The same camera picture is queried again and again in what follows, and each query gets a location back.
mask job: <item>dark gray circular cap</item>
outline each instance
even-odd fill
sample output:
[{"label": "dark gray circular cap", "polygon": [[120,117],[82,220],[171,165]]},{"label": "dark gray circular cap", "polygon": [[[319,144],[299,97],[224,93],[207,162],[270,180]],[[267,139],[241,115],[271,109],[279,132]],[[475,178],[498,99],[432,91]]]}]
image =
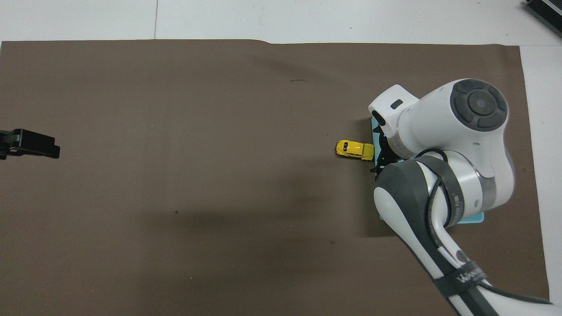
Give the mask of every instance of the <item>dark gray circular cap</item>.
[{"label": "dark gray circular cap", "polygon": [[480,132],[499,128],[507,119],[507,102],[491,84],[478,79],[461,80],[451,92],[451,110],[467,127]]}]

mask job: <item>yellow toy car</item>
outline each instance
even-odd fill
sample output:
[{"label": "yellow toy car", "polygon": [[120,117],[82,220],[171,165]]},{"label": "yellow toy car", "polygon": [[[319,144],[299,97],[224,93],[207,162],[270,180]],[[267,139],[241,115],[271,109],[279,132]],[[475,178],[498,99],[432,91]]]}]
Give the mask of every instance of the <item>yellow toy car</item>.
[{"label": "yellow toy car", "polygon": [[336,145],[336,153],[344,157],[370,161],[375,156],[375,146],[343,139]]}]

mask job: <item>white table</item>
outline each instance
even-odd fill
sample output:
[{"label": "white table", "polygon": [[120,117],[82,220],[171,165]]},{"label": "white table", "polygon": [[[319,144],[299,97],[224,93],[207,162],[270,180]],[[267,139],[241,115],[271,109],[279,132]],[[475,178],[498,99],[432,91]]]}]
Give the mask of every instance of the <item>white table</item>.
[{"label": "white table", "polygon": [[562,305],[562,39],[522,2],[0,0],[0,40],[153,38],[521,46],[550,300]]}]

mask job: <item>brown paper surface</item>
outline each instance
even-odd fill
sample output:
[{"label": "brown paper surface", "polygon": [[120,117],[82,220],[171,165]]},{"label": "brown paper surface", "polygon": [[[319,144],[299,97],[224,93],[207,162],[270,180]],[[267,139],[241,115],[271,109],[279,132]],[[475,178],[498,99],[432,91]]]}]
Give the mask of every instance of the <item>brown paper surface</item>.
[{"label": "brown paper surface", "polygon": [[0,314],[454,315],[334,146],[371,140],[388,87],[460,78],[506,96],[516,186],[451,234],[548,297],[518,47],[3,42],[0,128],[61,157],[0,161]]}]

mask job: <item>white robotic arm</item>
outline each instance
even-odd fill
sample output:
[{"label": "white robotic arm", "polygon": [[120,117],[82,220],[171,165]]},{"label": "white robotic arm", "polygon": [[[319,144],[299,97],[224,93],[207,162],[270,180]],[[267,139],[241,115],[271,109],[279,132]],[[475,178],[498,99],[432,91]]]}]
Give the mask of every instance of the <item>white robotic arm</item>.
[{"label": "white robotic arm", "polygon": [[445,230],[505,203],[513,192],[503,95],[476,79],[448,83],[421,99],[395,85],[369,111],[393,151],[406,159],[386,166],[377,178],[377,210],[455,312],[562,315],[547,300],[491,286]]}]

